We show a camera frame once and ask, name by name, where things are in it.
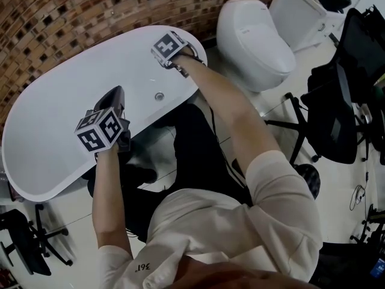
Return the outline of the person's right forearm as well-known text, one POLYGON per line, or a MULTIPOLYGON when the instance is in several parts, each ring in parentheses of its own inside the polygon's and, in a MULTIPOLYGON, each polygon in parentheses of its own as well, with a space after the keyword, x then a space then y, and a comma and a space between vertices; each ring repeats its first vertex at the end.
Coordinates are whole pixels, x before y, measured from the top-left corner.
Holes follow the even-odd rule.
POLYGON ((181 50, 172 61, 190 75, 226 125, 235 157, 244 173, 260 155, 272 156, 274 160, 283 157, 259 112, 237 86, 199 62, 189 49, 181 50))

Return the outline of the black mesh office chair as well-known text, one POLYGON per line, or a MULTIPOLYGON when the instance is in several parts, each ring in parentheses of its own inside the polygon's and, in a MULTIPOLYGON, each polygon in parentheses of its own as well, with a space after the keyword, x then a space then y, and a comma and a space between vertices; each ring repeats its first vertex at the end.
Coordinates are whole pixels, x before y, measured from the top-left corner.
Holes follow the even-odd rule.
POLYGON ((372 86, 385 75, 385 17, 372 5, 363 13, 351 8, 336 51, 351 100, 363 103, 372 86))

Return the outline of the person's left forearm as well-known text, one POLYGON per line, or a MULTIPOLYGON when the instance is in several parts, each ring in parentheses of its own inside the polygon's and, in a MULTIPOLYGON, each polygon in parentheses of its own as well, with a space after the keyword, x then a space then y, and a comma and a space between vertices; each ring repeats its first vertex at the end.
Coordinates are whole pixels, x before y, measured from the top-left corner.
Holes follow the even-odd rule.
POLYGON ((125 208, 120 182, 118 146, 99 152, 93 192, 92 221, 97 245, 108 255, 132 259, 126 231, 125 208))

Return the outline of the person's black trousers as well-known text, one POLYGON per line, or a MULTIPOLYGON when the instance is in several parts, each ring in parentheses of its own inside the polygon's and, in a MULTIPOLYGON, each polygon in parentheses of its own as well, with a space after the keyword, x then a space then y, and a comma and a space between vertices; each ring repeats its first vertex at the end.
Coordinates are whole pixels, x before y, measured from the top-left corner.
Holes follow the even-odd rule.
POLYGON ((253 229, 247 218, 250 193, 229 175, 202 111, 193 104, 182 106, 174 127, 174 184, 159 192, 122 188, 127 235, 143 242, 162 232, 205 243, 243 239, 253 229))

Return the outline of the white toilet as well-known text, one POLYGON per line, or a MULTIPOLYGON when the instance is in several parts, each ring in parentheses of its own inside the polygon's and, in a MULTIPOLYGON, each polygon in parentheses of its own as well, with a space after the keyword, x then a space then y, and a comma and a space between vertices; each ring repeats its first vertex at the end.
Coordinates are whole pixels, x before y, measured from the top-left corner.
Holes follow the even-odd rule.
POLYGON ((279 86, 297 66, 259 0, 228 0, 218 17, 216 39, 225 76, 251 92, 279 86))

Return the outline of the person's chin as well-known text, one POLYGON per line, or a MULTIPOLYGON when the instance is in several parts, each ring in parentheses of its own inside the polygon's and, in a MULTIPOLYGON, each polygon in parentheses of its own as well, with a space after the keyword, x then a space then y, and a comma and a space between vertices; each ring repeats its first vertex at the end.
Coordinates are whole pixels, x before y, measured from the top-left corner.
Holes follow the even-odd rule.
POLYGON ((205 264, 183 256, 172 284, 164 289, 320 289, 278 272, 246 269, 234 263, 205 264))

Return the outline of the person's left black shoe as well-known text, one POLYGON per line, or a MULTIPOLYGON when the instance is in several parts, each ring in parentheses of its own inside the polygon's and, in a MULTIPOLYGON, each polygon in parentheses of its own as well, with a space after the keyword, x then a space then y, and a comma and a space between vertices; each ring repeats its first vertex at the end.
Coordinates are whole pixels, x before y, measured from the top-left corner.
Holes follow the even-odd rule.
POLYGON ((142 168, 133 164, 120 167, 120 183, 123 189, 138 188, 143 184, 152 184, 158 179, 154 169, 142 168))

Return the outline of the person's black shoe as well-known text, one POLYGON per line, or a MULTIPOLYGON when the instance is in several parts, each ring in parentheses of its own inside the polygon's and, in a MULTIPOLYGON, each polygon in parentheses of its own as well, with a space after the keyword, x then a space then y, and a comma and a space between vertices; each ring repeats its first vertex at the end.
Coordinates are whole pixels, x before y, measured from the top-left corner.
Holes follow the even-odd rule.
POLYGON ((133 164, 120 167, 120 183, 123 189, 138 188, 143 184, 152 184, 158 179, 154 169, 142 168, 133 164))
POLYGON ((173 127, 176 124, 179 107, 176 107, 169 111, 167 114, 155 121, 152 126, 154 128, 173 127))

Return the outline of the person's right black shoe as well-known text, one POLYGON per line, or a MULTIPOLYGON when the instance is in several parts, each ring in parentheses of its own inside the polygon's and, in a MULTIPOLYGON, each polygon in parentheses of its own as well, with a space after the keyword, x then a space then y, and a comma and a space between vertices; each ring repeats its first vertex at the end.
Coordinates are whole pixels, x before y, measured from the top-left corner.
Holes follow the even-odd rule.
POLYGON ((154 128, 173 127, 176 124, 179 107, 176 107, 169 111, 167 114, 155 121, 152 126, 154 128))

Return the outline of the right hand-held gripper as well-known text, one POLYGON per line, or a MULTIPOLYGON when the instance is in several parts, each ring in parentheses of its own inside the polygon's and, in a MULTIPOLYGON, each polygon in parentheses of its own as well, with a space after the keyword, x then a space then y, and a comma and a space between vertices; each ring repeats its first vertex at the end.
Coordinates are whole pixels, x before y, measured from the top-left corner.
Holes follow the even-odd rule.
POLYGON ((200 59, 198 50, 187 40, 181 38, 176 32, 168 31, 152 47, 150 52, 164 69, 176 69, 184 78, 189 73, 180 65, 173 62, 178 56, 186 56, 207 65, 200 59))

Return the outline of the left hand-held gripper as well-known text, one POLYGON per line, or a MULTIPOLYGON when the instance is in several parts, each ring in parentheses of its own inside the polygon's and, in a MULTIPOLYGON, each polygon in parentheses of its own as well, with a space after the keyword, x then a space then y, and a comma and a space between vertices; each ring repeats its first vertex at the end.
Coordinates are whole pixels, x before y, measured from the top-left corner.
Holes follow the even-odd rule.
POLYGON ((111 149, 115 143, 120 151, 129 151, 131 145, 130 122, 122 118, 125 93, 118 85, 104 94, 94 106, 95 110, 82 118, 75 135, 89 153, 96 154, 111 149))

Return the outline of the blue box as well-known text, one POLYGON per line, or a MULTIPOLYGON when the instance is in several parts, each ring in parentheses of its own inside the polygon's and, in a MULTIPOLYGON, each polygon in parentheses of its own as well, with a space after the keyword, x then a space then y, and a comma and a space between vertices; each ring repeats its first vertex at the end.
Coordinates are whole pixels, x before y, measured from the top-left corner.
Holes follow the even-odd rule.
POLYGON ((370 271, 370 275, 375 279, 380 279, 385 272, 385 260, 379 258, 370 271))

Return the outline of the person's white shirt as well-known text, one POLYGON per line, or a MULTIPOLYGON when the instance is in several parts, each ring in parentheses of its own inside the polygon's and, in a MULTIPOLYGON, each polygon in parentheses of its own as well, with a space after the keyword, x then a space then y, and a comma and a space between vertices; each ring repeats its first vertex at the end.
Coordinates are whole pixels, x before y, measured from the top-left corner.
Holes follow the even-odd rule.
POLYGON ((268 151, 250 163, 246 182, 250 205, 201 189, 169 194, 153 213, 137 256, 116 246, 100 248, 99 289, 164 289, 183 256, 308 281, 323 242, 305 180, 282 152, 268 151))

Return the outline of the round black stool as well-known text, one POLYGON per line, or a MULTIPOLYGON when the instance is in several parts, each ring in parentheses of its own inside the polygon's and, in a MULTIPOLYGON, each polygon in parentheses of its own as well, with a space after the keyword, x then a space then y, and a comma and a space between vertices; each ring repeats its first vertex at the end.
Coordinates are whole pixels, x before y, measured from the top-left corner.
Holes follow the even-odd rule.
POLYGON ((311 164, 295 165, 294 169, 306 181, 313 198, 316 199, 321 188, 321 179, 317 169, 311 164))

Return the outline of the white bathtub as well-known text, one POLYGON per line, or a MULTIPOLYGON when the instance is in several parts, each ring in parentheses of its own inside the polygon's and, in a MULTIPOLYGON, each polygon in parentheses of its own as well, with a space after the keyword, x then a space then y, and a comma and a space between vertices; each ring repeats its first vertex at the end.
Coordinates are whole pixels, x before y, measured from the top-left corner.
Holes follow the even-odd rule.
POLYGON ((151 25, 93 46, 46 72, 16 99, 2 135, 2 163, 11 186, 26 200, 60 194, 94 164, 75 135, 87 112, 109 90, 125 92, 125 118, 137 135, 176 108, 197 86, 160 66, 151 47, 170 26, 151 25), (157 92, 164 94, 156 101, 157 92))

